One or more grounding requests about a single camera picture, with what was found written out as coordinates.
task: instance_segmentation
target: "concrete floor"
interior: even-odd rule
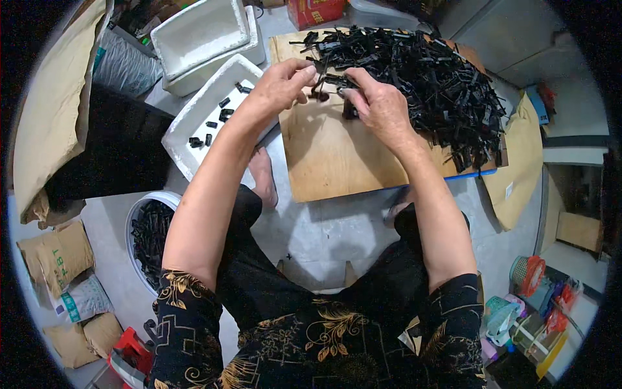
[[[284,19],[287,19],[284,7],[266,10],[265,15],[259,19],[268,58],[268,37],[295,31],[289,20]],[[268,66],[266,62],[260,67],[265,69]],[[517,91],[500,82],[494,84],[498,95],[507,100],[504,103],[507,112],[513,112],[513,107],[519,101]],[[176,115],[191,97],[177,98],[168,94],[162,90],[160,81],[146,102]],[[343,286],[345,261],[352,261],[360,276],[385,247],[397,240],[395,231],[387,229],[383,224],[383,217],[397,189],[297,204],[291,197],[278,125],[263,143],[272,157],[279,204],[274,211],[264,212],[251,230],[273,263],[285,260],[284,272],[291,280],[311,290]],[[254,182],[248,171],[242,183],[253,187]],[[173,166],[166,189],[183,194],[187,186],[188,182]],[[542,181],[539,181],[531,200],[522,211],[516,228],[508,232],[501,231],[482,181],[476,178],[458,179],[450,181],[448,186],[471,223],[473,250],[478,269],[483,275],[486,298],[504,296],[508,292],[508,273],[513,260],[517,255],[533,254],[536,245]],[[143,195],[136,193],[87,199],[80,217],[95,253],[96,275],[113,303],[116,317],[124,329],[131,326],[142,339],[147,340],[142,325],[148,319],[155,319],[151,310],[154,296],[134,272],[124,237],[129,209]],[[14,202],[9,201],[10,215],[11,212],[12,244],[34,236],[35,224],[19,225],[18,219],[14,217]],[[288,254],[291,254],[290,260],[287,259]],[[22,289],[27,295],[32,294],[21,257],[13,257]],[[29,307],[33,315],[44,315],[36,321],[38,327],[54,325],[52,316],[39,312],[44,308],[38,307],[36,302],[29,303]],[[223,359],[227,363],[237,352],[237,326],[229,315],[223,315],[221,319],[220,340]]]

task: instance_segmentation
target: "bucket of black plastic parts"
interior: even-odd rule
[[[170,221],[182,197],[168,190],[151,192],[129,210],[125,244],[134,271],[157,297],[164,242]]]

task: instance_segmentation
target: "bare foot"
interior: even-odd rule
[[[250,162],[248,162],[248,170],[251,171],[251,176],[255,180],[253,192],[261,198],[263,206],[267,208],[276,207],[279,196],[274,186],[272,161],[270,160],[266,148],[262,147],[255,151]]]

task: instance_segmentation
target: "hand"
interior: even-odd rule
[[[389,150],[395,154],[407,140],[422,141],[412,129],[406,98],[396,87],[374,80],[363,68],[348,68],[345,73],[360,89],[344,89],[341,93]]]
[[[307,97],[302,87],[315,85],[313,62],[290,58],[268,68],[240,107],[251,118],[271,119],[292,107],[294,100],[304,104]]]

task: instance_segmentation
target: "red plastic bag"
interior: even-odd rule
[[[583,293],[583,283],[574,279],[568,280],[562,293],[555,298],[555,302],[564,307],[566,313],[570,313],[572,306],[577,300],[577,296]],[[562,313],[562,311],[554,306],[550,312],[547,320],[547,333],[551,331],[563,332],[568,325],[568,318]]]
[[[346,0],[288,0],[289,20],[298,31],[335,21],[343,15]]]

